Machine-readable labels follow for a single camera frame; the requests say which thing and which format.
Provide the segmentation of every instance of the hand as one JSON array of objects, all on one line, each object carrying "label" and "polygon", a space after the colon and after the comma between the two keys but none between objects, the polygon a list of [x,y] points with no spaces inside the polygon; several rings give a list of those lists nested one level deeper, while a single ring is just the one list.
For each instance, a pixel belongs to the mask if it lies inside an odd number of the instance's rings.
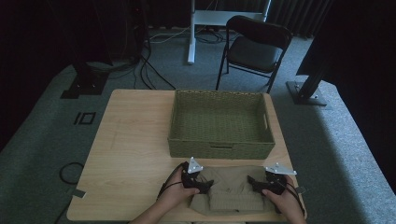
[{"label": "hand", "polygon": [[158,199],[157,203],[169,208],[176,207],[178,204],[186,200],[191,195],[199,193],[198,189],[185,189],[181,182],[182,167],[177,169],[177,172],[171,177],[166,185],[166,190]]},{"label": "hand", "polygon": [[199,193],[198,189],[185,189],[181,183],[182,167],[167,181],[164,192],[150,208],[140,214],[130,223],[132,224],[154,224],[193,194]]},{"label": "hand", "polygon": [[[294,186],[293,180],[288,175],[285,175],[285,177],[288,184]],[[289,188],[291,191],[295,191],[295,189],[289,185],[287,185],[287,188]],[[281,195],[274,194],[268,189],[264,189],[262,193],[277,206],[289,223],[306,223],[299,203],[288,190],[283,191]]]}]

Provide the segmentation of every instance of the green woven basket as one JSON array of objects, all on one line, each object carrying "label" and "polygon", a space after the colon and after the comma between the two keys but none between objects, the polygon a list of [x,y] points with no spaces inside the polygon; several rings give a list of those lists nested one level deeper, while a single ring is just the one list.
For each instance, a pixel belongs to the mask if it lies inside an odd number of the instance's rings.
[{"label": "green woven basket", "polygon": [[176,90],[171,157],[266,159],[275,145],[262,93]]}]

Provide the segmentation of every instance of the human hand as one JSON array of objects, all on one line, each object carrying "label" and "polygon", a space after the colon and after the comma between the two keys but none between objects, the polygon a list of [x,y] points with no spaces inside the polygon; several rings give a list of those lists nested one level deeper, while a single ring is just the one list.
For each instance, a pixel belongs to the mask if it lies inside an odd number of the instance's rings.
[{"label": "human hand", "polygon": [[[289,188],[291,191],[295,191],[293,180],[288,175],[285,175],[285,177],[288,183],[286,187]],[[286,217],[289,223],[306,223],[299,202],[288,190],[285,189],[281,195],[274,194],[268,189],[264,189],[262,193],[277,206],[277,208]]]},{"label": "human hand", "polygon": [[186,200],[191,195],[199,193],[196,188],[185,189],[181,182],[182,167],[177,169],[177,172],[169,179],[165,191],[158,198],[157,203],[160,203],[164,208],[171,210],[178,204]]}]

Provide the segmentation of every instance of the cloth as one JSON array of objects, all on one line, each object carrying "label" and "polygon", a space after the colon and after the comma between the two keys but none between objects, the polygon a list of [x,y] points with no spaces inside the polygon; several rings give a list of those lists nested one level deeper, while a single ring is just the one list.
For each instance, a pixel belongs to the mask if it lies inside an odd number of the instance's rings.
[{"label": "cloth", "polygon": [[246,224],[246,222],[159,222],[159,224]]},{"label": "cloth", "polygon": [[190,208],[206,216],[257,214],[274,210],[274,206],[248,183],[248,175],[264,181],[261,166],[205,167],[200,181],[214,180],[208,194],[196,194]]}]

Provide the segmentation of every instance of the basket handle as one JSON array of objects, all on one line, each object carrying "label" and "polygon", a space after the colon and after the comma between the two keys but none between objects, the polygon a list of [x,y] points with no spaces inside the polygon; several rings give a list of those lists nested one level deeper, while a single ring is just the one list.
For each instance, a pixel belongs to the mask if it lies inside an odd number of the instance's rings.
[{"label": "basket handle", "polygon": [[264,129],[267,130],[268,129],[269,120],[268,120],[268,117],[267,117],[267,115],[265,113],[263,115],[264,115]]},{"label": "basket handle", "polygon": [[210,149],[214,150],[232,150],[233,149],[233,144],[227,144],[227,143],[209,143]]}]

